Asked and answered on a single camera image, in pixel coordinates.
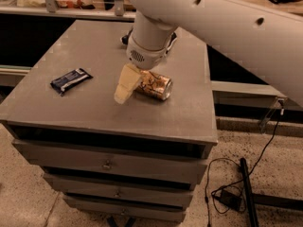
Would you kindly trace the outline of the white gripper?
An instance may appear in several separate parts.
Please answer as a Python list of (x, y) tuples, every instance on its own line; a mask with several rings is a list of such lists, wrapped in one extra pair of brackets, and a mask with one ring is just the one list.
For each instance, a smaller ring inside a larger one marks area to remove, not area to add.
[(167, 44), (167, 37), (130, 36), (126, 54), (131, 63), (125, 64), (122, 68), (114, 94), (117, 103), (124, 104), (141, 83), (142, 74), (138, 68), (151, 70), (160, 63), (165, 55)]

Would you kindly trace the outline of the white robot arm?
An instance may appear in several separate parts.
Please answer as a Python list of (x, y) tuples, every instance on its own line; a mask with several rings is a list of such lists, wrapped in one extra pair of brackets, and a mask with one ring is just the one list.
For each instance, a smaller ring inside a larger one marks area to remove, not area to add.
[(127, 57), (150, 70), (180, 27), (303, 106), (303, 18), (239, 0), (130, 0)]

